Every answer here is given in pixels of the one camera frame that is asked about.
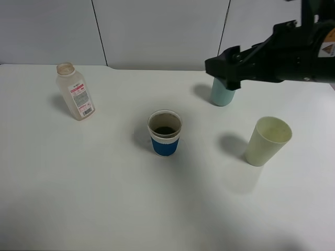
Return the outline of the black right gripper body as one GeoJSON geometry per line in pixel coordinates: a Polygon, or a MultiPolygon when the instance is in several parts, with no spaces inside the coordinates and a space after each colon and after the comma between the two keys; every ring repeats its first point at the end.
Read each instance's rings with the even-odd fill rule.
{"type": "Polygon", "coordinates": [[[275,25],[264,42],[244,51],[243,79],[334,83],[334,20],[307,28],[275,25]]]}

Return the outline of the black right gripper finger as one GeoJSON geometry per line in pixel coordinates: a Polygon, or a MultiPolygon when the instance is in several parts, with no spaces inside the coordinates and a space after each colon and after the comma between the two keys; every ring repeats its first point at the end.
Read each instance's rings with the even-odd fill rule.
{"type": "Polygon", "coordinates": [[[241,82],[250,80],[250,57],[241,58],[235,62],[234,57],[217,56],[205,61],[205,71],[210,76],[220,80],[226,89],[237,90],[241,82]]]}
{"type": "Polygon", "coordinates": [[[241,51],[239,45],[227,48],[218,56],[218,60],[223,62],[262,62],[264,61],[264,53],[261,49],[258,49],[259,46],[259,44],[254,44],[244,51],[241,51]]]}

